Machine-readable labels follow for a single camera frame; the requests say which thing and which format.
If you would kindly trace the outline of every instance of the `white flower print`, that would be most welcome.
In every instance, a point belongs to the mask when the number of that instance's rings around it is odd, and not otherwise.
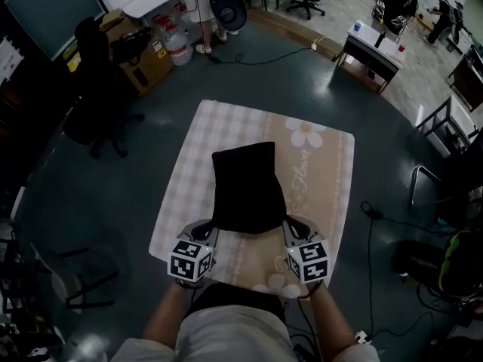
[[[297,148],[303,146],[305,141],[309,141],[309,144],[314,148],[322,146],[322,137],[318,132],[322,132],[326,129],[325,126],[320,124],[313,124],[312,122],[301,121],[300,119],[287,118],[285,126],[289,130],[293,130],[291,142]]]
[[[285,276],[282,274],[273,274],[269,278],[268,286],[257,284],[252,290],[259,293],[272,293],[289,299],[296,299],[301,293],[300,287],[295,284],[285,286]]]

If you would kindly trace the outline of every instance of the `dark floor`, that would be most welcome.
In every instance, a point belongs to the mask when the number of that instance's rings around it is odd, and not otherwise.
[[[237,53],[244,61],[263,61],[299,46],[247,25],[240,35],[214,49],[223,60]],[[369,200],[387,216],[430,226],[431,210],[408,210],[411,172],[418,164],[437,169],[428,142],[386,100],[311,51],[265,66],[214,65],[195,56],[176,68],[133,112],[146,120],[132,124],[125,136],[126,159],[106,146],[98,161],[67,137],[55,137],[32,175],[20,208],[21,235],[54,250],[91,247],[108,253],[121,270],[112,290],[116,304],[66,311],[53,295],[46,299],[52,321],[71,342],[88,334],[107,341],[112,353],[128,337],[139,336],[170,278],[165,264],[148,254],[156,217],[171,170],[199,102],[219,100],[306,119],[355,137],[349,210],[330,291],[354,330],[370,331],[368,300],[369,220],[359,210]],[[403,332],[425,311],[415,289],[391,272],[390,259],[402,238],[433,241],[428,234],[400,225],[377,222],[372,240],[374,320],[376,330]],[[48,279],[41,279],[48,291]],[[290,304],[288,323],[306,328],[297,305]],[[434,314],[434,328],[444,333],[448,319]],[[381,334],[374,340],[385,349],[381,360],[415,360],[431,339],[429,318],[408,335]]]

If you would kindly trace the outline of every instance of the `black speaker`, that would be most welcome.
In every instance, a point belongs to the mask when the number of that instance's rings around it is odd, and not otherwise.
[[[208,0],[213,15],[226,31],[238,31],[248,18],[245,0]]]

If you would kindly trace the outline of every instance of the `forearm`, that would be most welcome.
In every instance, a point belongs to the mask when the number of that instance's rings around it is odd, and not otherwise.
[[[346,348],[355,345],[354,332],[328,292],[321,285],[310,296],[324,362],[331,362]]]
[[[144,328],[143,338],[157,341],[174,350],[183,321],[186,289],[172,283]]]

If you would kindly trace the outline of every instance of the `floor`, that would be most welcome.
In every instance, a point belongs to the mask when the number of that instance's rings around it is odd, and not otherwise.
[[[227,44],[216,46],[214,54],[234,60],[243,53],[244,61],[258,62],[299,47],[248,24]],[[120,271],[116,283],[101,296],[114,296],[116,303],[80,315],[64,308],[50,290],[48,278],[38,277],[48,314],[68,341],[65,360],[76,360],[76,352],[92,351],[92,345],[112,356],[124,339],[141,334],[171,282],[165,264],[148,254],[148,246],[172,168],[203,99],[306,119],[355,137],[349,209],[330,287],[355,331],[370,332],[369,220],[361,213],[360,203],[368,200],[393,219],[432,225],[433,210],[408,210],[408,188],[415,166],[424,164],[438,173],[438,155],[385,98],[310,51],[263,66],[214,65],[196,55],[132,106],[132,112],[144,113],[146,120],[129,127],[127,158],[118,158],[106,146],[95,161],[87,148],[58,134],[30,178],[19,210],[21,240],[40,242],[56,251],[90,247],[96,253],[90,264],[102,260],[108,268],[109,258]],[[444,245],[441,239],[415,229],[375,224],[371,261],[376,330],[403,332],[425,311],[414,287],[403,284],[391,271],[396,243],[403,238]],[[70,261],[80,268],[80,258]],[[424,292],[423,298],[428,301],[430,296]],[[373,344],[385,350],[381,360],[420,356],[430,339],[451,328],[450,318],[438,313],[433,317],[434,324],[424,318],[404,337],[379,335]],[[307,329],[294,302],[288,307],[287,321]],[[99,357],[90,352],[84,360]]]
[[[290,0],[280,0],[280,7],[277,10],[275,0],[271,0],[269,11],[295,20],[343,44],[347,29],[357,20],[371,24],[374,0],[324,0],[319,7],[326,11],[326,15],[323,17],[313,12],[311,20],[306,19],[303,9],[285,12],[288,6]],[[421,38],[416,20],[406,29],[400,44],[408,50],[406,66],[399,71],[382,96],[411,123],[415,123],[420,105],[423,106],[424,114],[428,115],[454,93],[449,88],[446,78],[460,62],[461,56],[456,51],[450,53],[446,50],[446,45],[440,41],[437,41],[434,47],[426,44]],[[483,109],[475,111],[473,120],[479,127],[483,126]]]

